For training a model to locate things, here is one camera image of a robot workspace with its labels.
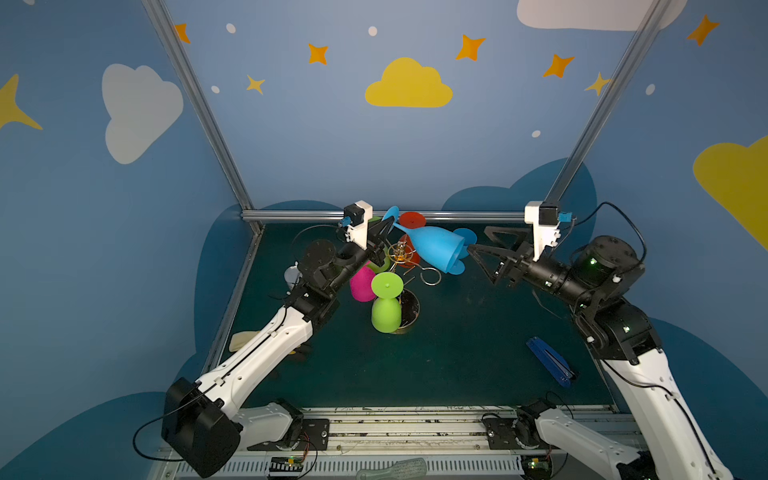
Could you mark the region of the blue wine glass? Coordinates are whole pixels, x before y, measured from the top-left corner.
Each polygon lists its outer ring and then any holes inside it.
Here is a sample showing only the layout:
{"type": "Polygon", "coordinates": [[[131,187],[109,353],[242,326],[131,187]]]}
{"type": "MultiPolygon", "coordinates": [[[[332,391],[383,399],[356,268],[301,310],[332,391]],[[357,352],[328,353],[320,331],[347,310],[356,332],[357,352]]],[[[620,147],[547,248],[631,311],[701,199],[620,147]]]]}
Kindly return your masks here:
{"type": "Polygon", "coordinates": [[[447,273],[457,259],[463,238],[453,231],[427,226],[426,218],[417,212],[401,213],[397,206],[390,207],[382,218],[393,217],[394,227],[407,235],[421,259],[432,267],[447,273]]]}
{"type": "Polygon", "coordinates": [[[463,260],[469,256],[468,247],[477,242],[477,234],[469,228],[457,228],[453,233],[463,238],[463,244],[457,259],[453,262],[448,272],[451,275],[461,275],[466,269],[463,260]]]}

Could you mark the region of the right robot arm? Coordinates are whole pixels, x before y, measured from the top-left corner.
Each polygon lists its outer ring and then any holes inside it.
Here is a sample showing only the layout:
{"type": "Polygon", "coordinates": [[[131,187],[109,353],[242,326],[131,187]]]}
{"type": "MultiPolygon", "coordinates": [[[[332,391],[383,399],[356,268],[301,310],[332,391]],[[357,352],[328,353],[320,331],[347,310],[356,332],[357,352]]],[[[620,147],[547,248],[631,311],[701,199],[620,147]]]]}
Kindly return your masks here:
{"type": "Polygon", "coordinates": [[[687,406],[658,332],[624,297],[645,271],[627,242],[598,236],[567,265],[535,257],[518,229],[489,227],[486,234],[493,245],[471,245],[469,255],[480,266],[488,257],[498,259],[497,267],[483,270],[492,283],[524,281],[570,308],[572,323],[618,387],[646,444],[620,444],[540,399],[518,411],[522,445],[555,446],[605,479],[732,478],[687,406]],[[502,247],[503,233],[517,236],[512,248],[502,247]]]}

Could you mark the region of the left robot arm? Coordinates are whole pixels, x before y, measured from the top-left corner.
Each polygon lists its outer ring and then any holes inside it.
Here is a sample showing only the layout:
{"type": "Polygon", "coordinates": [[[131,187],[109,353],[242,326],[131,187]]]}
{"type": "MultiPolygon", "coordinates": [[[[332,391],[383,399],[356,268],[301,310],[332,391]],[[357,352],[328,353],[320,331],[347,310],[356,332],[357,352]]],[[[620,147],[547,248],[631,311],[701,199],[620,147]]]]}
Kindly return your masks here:
{"type": "Polygon", "coordinates": [[[383,263],[394,223],[389,217],[348,226],[342,248],[326,239],[310,243],[297,265],[297,283],[264,328],[197,380],[180,378],[169,387],[161,437],[200,477],[217,473],[240,448],[295,442],[302,420],[295,408],[271,402],[247,416],[241,407],[285,357],[327,323],[339,306],[339,291],[353,276],[367,263],[383,263]]]}

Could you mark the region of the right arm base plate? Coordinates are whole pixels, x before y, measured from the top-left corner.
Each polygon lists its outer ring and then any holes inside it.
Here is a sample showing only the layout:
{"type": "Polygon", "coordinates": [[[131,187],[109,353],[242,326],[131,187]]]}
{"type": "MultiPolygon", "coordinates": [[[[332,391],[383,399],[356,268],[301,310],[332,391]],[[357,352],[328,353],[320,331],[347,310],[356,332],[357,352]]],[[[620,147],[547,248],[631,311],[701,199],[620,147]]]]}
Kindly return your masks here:
{"type": "Polygon", "coordinates": [[[533,419],[483,415],[480,419],[491,450],[560,450],[547,443],[533,419]]]}

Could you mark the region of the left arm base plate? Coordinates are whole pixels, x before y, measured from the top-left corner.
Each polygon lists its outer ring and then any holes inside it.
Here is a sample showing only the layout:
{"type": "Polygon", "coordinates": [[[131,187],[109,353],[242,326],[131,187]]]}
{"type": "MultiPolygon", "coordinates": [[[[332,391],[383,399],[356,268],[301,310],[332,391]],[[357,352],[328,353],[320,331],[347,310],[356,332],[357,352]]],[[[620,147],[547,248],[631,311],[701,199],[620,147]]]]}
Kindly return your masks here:
{"type": "Polygon", "coordinates": [[[287,440],[278,442],[262,442],[247,447],[248,451],[299,451],[306,446],[311,451],[326,451],[330,435],[329,419],[304,419],[301,428],[296,431],[295,437],[287,433],[287,440]]]}

